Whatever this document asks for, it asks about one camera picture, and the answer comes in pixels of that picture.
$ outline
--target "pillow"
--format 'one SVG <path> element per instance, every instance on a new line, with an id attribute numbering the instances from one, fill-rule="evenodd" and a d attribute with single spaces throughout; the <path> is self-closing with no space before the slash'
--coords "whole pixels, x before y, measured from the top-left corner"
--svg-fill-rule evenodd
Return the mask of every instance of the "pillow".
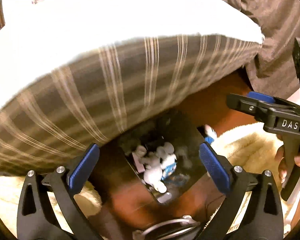
<path id="1" fill-rule="evenodd" d="M 32 7 L 31 0 L 2 0 L 5 24 L 14 24 L 16 19 L 27 13 L 29 7 Z"/>
<path id="2" fill-rule="evenodd" d="M 0 172 L 47 172 L 262 47 L 222 0 L 45 0 L 0 31 Z"/>

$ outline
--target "fluffy blanket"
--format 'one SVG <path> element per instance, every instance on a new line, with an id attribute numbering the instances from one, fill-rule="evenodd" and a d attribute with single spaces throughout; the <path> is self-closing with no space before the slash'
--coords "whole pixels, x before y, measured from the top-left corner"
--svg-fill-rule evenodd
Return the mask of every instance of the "fluffy blanket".
<path id="1" fill-rule="evenodd" d="M 242 166 L 247 172 L 262 173 L 264 170 L 270 170 L 274 175 L 279 191 L 282 189 L 278 175 L 279 163 L 274 160 L 274 156 L 281 145 L 282 141 L 278 140 L 275 134 L 267 133 L 263 130 L 263 123 L 236 127 L 222 134 L 211 144 L 216 153 L 225 156 L 232 165 Z M 247 192 L 239 212 L 229 229 L 229 233 L 239 227 L 250 196 L 251 192 Z M 296 202 L 292 205 L 287 205 L 281 199 L 285 235 L 290 231 L 290 223 L 295 214 L 299 199 L 300 194 Z"/>
<path id="2" fill-rule="evenodd" d="M 25 177 L 0 176 L 0 218 L 16 237 L 18 204 L 24 180 Z M 48 195 L 61 228 L 72 233 L 54 194 L 48 192 Z M 86 217 L 98 214 L 101 210 L 100 195 L 89 182 L 86 182 L 81 193 L 75 195 L 74 199 Z"/>

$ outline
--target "white pillow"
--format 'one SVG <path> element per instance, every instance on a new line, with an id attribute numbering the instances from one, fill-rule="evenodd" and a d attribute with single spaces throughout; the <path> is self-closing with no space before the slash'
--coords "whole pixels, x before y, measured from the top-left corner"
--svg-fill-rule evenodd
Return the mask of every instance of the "white pillow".
<path id="1" fill-rule="evenodd" d="M 222 0 L 45 0 L 0 30 L 0 108 L 78 55 L 140 37 L 221 34 L 263 42 L 260 27 Z"/>

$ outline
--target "gray fabric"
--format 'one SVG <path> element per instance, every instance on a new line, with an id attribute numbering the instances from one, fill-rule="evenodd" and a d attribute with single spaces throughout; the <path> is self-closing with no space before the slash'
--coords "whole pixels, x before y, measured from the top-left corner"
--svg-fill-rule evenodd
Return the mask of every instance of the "gray fabric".
<path id="1" fill-rule="evenodd" d="M 295 37 L 300 38 L 299 0 L 223 0 L 260 25 L 265 42 L 246 65 L 257 92 L 287 99 L 299 88 L 292 59 Z"/>
<path id="2" fill-rule="evenodd" d="M 47 172 L 250 62 L 262 45 L 220 35 L 144 38 L 86 54 L 0 111 L 0 174 Z"/>

